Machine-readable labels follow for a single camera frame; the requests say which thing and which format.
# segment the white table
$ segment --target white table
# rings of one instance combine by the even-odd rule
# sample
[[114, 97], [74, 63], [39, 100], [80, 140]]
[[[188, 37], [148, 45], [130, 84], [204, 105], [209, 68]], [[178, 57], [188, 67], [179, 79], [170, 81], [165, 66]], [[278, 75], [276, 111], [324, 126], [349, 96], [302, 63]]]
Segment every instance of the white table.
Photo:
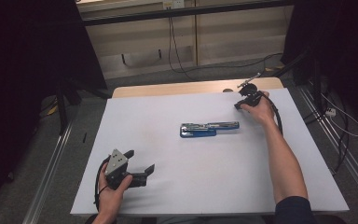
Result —
[[[297, 156], [313, 211], [348, 210], [335, 180], [286, 89], [269, 90], [284, 136]], [[128, 189], [122, 216], [210, 216], [273, 213], [267, 144], [261, 127], [237, 111], [236, 92], [179, 94], [108, 100], [100, 130], [71, 214], [97, 212], [94, 181], [101, 161], [114, 148], [134, 149], [129, 172], [156, 170], [144, 188]], [[237, 131], [184, 139], [183, 122], [240, 122]]]

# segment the forearm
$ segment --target forearm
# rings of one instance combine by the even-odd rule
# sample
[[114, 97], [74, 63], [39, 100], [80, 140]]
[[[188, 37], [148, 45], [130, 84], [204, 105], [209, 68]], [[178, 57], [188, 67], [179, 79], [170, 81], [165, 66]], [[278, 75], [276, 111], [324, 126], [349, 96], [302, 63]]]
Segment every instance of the forearm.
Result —
[[269, 172], [278, 203], [290, 196], [308, 198], [304, 177], [295, 154], [287, 145], [273, 119], [263, 124], [268, 144]]
[[115, 217], [111, 215], [98, 214], [98, 216], [92, 222], [93, 224], [112, 224], [115, 221]]

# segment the hand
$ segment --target hand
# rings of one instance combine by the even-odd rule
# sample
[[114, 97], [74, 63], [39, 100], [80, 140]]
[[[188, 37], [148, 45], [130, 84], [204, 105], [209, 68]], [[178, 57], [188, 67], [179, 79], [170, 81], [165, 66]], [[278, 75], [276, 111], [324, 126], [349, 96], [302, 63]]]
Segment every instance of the hand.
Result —
[[[269, 97], [267, 91], [263, 91], [263, 93]], [[252, 117], [263, 126], [274, 121], [274, 111], [272, 110], [271, 104], [264, 96], [261, 97], [257, 106], [242, 104], [241, 108], [251, 113]]]
[[[100, 178], [98, 181], [99, 190], [108, 185], [104, 175], [106, 166], [107, 163], [103, 165], [103, 169], [100, 172]], [[113, 223], [123, 201], [124, 191], [129, 187], [131, 181], [132, 175], [127, 175], [123, 181], [121, 181], [120, 186], [118, 186], [116, 190], [108, 187], [100, 193], [100, 212], [94, 219], [93, 223]]]

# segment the sleeve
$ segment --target sleeve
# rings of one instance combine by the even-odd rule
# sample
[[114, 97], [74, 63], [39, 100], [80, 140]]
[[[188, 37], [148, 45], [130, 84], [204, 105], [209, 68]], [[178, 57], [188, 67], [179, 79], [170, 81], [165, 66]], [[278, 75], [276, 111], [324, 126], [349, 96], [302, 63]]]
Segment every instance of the sleeve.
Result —
[[310, 210], [310, 201], [303, 197], [292, 196], [277, 203], [275, 207], [275, 224], [316, 224]]

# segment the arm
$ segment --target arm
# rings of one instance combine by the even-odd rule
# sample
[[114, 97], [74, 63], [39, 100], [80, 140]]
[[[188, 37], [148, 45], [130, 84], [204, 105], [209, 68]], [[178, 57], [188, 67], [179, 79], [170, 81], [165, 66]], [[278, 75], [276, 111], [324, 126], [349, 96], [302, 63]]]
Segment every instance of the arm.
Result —
[[241, 105], [241, 108], [249, 111], [264, 129], [275, 203], [290, 196], [308, 199], [301, 168], [295, 154], [287, 145], [275, 123], [274, 113], [269, 101], [262, 97], [257, 106]]
[[[107, 186], [107, 181], [104, 176], [107, 163], [103, 165], [103, 169], [100, 172], [99, 190], [102, 190]], [[129, 187], [132, 181], [132, 176], [126, 176], [121, 182], [120, 186], [116, 189], [105, 188], [100, 193], [100, 212], [98, 216], [94, 219], [92, 223], [96, 224], [111, 224], [116, 220], [118, 210], [120, 209], [121, 203], [123, 201], [124, 191]]]

